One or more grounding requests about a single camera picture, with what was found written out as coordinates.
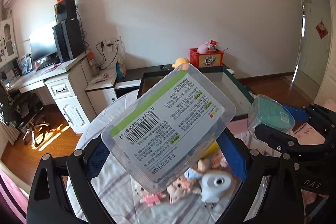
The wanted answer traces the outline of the baby doll figurine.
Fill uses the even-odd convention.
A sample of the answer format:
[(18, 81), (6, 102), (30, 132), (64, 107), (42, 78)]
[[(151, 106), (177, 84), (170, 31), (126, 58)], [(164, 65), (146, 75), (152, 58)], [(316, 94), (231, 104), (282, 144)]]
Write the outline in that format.
[(183, 175), (167, 187), (170, 204), (175, 204), (189, 194), (201, 194), (198, 181), (210, 169), (209, 159), (199, 159), (195, 166), (189, 168)]

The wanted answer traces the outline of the white camera plug device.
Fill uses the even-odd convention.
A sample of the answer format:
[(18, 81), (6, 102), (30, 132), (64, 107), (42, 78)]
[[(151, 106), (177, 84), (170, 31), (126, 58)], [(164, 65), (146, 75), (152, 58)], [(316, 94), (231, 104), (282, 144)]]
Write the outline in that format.
[(209, 170), (201, 179), (201, 201), (204, 207), (211, 204), (214, 207), (224, 192), (229, 189), (232, 175), (223, 170)]

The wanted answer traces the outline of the snack bag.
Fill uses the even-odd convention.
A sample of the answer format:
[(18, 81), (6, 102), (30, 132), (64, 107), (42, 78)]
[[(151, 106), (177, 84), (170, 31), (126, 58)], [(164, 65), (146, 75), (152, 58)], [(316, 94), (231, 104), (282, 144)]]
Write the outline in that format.
[(126, 77), (126, 67), (120, 55), (118, 55), (118, 58), (116, 61), (116, 73), (117, 73), (117, 77), (120, 79)]

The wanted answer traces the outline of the black office chair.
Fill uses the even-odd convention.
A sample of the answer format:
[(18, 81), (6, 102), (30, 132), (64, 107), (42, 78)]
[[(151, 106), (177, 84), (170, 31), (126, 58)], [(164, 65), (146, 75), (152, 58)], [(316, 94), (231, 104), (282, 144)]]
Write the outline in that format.
[(43, 103), (37, 94), (26, 92), (13, 98), (1, 81), (1, 123), (13, 125), (19, 131), (25, 129), (24, 145), (27, 144), (26, 137), (29, 134), (35, 147), (45, 140), (46, 133), (43, 133), (40, 142), (35, 137), (38, 129), (50, 126), (42, 110)]

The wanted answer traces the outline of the computer monitor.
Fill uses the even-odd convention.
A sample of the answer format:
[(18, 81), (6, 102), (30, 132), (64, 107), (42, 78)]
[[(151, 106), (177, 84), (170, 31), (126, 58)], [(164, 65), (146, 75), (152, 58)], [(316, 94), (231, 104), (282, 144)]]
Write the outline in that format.
[(38, 61), (57, 52), (52, 27), (42, 27), (35, 30), (30, 36), (31, 57)]

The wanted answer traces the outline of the pink bedding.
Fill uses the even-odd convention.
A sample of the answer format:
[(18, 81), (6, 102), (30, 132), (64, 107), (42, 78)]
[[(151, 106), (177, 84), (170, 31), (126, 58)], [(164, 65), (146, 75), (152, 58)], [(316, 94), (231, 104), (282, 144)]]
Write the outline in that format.
[(28, 199), (1, 170), (1, 223), (27, 223)]

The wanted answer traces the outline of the yellow highlighter marker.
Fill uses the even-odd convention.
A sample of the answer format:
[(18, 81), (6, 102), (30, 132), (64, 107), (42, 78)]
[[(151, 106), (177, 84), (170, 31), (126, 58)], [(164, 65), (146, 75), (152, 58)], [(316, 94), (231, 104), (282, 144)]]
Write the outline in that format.
[(210, 145), (210, 147), (206, 150), (206, 152), (201, 156), (201, 158), (207, 158), (211, 156), (212, 154), (214, 154), (219, 149), (220, 148), (219, 148), (217, 141), (214, 141), (212, 145)]

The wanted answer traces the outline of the red cartoon storage crate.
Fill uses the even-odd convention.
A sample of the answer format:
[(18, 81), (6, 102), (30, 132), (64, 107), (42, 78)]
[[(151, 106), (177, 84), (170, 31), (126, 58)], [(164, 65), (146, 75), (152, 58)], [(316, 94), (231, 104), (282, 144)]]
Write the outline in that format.
[(198, 53), (196, 48), (190, 48), (190, 63), (196, 68), (220, 67), (223, 64), (223, 51), (208, 51)]

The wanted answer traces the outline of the pink block toy figure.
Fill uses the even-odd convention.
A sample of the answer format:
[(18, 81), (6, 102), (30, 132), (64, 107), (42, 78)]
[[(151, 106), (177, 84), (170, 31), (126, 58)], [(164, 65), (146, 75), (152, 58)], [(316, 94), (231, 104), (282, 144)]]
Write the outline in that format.
[(216, 151), (210, 159), (211, 169), (223, 170), (228, 167), (228, 162), (221, 150)]

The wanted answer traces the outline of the clear floss pick box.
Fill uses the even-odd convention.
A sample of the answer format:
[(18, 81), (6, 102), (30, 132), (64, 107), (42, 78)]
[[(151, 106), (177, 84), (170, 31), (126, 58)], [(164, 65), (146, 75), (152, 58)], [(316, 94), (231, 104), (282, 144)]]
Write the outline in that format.
[(101, 138), (132, 178), (159, 193), (201, 158), (235, 114), (226, 95), (190, 64), (139, 97)]

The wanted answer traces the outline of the orange octopus plush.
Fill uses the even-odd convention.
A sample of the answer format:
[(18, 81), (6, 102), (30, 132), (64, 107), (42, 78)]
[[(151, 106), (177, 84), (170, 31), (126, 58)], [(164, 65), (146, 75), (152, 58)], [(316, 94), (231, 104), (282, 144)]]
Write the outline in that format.
[(177, 58), (175, 63), (171, 65), (173, 69), (179, 69), (185, 71), (190, 66), (190, 61), (187, 58), (180, 57)]

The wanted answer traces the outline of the striped white quilt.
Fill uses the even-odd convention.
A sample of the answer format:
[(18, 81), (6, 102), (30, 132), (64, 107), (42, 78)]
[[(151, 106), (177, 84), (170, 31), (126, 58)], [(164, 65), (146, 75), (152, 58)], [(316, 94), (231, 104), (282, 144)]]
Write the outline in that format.
[(104, 109), (82, 134), (76, 149), (93, 148), (84, 193), (73, 178), (67, 194), (75, 215), (96, 223), (107, 217), (116, 223), (242, 223), (253, 222), (267, 183), (253, 183), (240, 173), (235, 157), (223, 153), (227, 170), (207, 170), (199, 185), (187, 181), (192, 169), (212, 143), (226, 137), (235, 107), (224, 97), (215, 99), (203, 88), (186, 92), (198, 106), (192, 113), (207, 127), (187, 131), (170, 118), (167, 91), (151, 90), (143, 97), (130, 92)]

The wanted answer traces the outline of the pink storage box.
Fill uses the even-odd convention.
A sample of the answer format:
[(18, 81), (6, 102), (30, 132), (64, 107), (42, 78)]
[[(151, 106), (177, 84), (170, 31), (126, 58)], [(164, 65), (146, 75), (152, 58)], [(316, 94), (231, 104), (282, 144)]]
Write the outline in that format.
[[(172, 70), (170, 64), (136, 69), (134, 75), (140, 80), (138, 97), (146, 93)], [(199, 70), (235, 105), (236, 114), (228, 128), (235, 137), (249, 144), (252, 136), (247, 129), (247, 115), (253, 101), (252, 96), (225, 65)]]

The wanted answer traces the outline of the black computer tower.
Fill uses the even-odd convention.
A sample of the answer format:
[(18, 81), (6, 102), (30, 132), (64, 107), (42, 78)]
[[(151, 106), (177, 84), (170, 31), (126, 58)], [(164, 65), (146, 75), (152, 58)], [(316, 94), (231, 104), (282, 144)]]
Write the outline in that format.
[(52, 29), (58, 57), (62, 63), (75, 59), (85, 51), (77, 19), (63, 20)]

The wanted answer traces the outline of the pink pig plush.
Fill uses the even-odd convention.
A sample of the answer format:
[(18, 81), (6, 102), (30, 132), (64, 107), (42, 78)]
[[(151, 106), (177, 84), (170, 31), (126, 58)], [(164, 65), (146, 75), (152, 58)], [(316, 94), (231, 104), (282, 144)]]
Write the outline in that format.
[(201, 54), (206, 54), (210, 49), (212, 45), (209, 42), (205, 42), (198, 46), (197, 53)]

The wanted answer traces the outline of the hello kitty block figure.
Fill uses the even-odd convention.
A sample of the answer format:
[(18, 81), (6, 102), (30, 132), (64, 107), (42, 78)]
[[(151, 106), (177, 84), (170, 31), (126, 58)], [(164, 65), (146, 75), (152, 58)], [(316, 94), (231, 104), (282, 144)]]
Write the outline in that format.
[(158, 194), (149, 193), (138, 182), (134, 183), (134, 191), (135, 194), (140, 197), (139, 203), (147, 204), (147, 206), (149, 207), (159, 205), (161, 203), (161, 200), (163, 200), (166, 197), (164, 193), (158, 193)]

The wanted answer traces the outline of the white computer desk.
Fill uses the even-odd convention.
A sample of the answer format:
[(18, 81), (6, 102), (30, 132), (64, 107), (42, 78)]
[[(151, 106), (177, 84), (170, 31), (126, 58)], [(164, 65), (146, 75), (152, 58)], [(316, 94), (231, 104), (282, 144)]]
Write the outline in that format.
[(9, 84), (9, 91), (20, 93), (47, 88), (64, 119), (77, 134), (82, 134), (96, 118), (96, 112), (85, 92), (91, 71), (85, 53), (73, 60), (20, 76)]

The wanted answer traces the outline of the teal oval clear case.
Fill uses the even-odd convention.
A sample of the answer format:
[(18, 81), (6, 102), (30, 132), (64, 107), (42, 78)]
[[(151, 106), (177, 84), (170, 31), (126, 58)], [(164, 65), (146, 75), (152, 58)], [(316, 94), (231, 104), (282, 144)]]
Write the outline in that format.
[(255, 129), (264, 124), (283, 133), (290, 134), (295, 125), (293, 116), (277, 101), (259, 94), (249, 108), (247, 128), (257, 139)]

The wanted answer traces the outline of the white side cabinet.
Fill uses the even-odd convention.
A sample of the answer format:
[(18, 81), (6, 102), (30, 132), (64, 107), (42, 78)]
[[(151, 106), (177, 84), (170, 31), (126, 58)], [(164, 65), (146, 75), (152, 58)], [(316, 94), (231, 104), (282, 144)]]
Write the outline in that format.
[(114, 83), (117, 78), (116, 69), (106, 69), (94, 77), (85, 92), (97, 115), (111, 105), (116, 99)]

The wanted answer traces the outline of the black speaker box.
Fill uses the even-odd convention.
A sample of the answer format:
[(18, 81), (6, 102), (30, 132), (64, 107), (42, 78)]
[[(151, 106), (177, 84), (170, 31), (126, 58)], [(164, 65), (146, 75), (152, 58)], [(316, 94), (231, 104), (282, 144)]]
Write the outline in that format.
[(77, 18), (76, 3), (74, 0), (64, 0), (54, 5), (55, 19), (57, 22)]

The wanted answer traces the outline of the white glass door cabinet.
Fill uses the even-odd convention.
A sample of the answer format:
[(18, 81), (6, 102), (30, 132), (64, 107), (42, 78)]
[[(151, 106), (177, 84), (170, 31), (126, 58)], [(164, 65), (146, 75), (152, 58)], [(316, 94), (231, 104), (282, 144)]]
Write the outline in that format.
[(1, 47), (1, 57), (0, 57), (1, 67), (5, 66), (7, 63), (13, 61), (18, 57), (12, 18), (1, 21), (0, 47)]

